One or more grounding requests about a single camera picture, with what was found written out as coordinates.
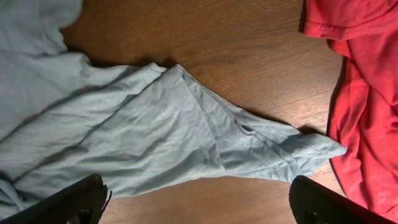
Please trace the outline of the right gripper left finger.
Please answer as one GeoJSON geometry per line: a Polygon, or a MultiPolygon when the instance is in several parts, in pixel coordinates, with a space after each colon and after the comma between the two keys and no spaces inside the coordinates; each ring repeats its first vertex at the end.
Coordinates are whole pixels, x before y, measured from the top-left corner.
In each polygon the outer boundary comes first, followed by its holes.
{"type": "Polygon", "coordinates": [[[1,224],[98,224],[112,197],[99,174],[1,221],[1,224]]]}

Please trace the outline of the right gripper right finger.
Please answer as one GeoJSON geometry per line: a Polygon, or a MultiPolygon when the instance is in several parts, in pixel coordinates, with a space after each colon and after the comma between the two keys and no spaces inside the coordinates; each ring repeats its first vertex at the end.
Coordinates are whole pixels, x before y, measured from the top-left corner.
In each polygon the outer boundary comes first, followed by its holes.
{"type": "Polygon", "coordinates": [[[289,204],[298,224],[396,224],[303,175],[291,183],[289,204]]]}

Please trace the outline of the light blue t-shirt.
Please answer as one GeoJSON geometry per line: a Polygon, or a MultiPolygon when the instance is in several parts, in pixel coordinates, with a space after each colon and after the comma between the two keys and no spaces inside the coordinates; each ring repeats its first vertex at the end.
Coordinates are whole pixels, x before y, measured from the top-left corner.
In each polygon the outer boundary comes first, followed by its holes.
{"type": "Polygon", "coordinates": [[[90,174],[131,197],[202,177],[291,182],[346,152],[248,113],[179,65],[92,66],[60,33],[81,7],[1,2],[1,218],[90,174]]]}

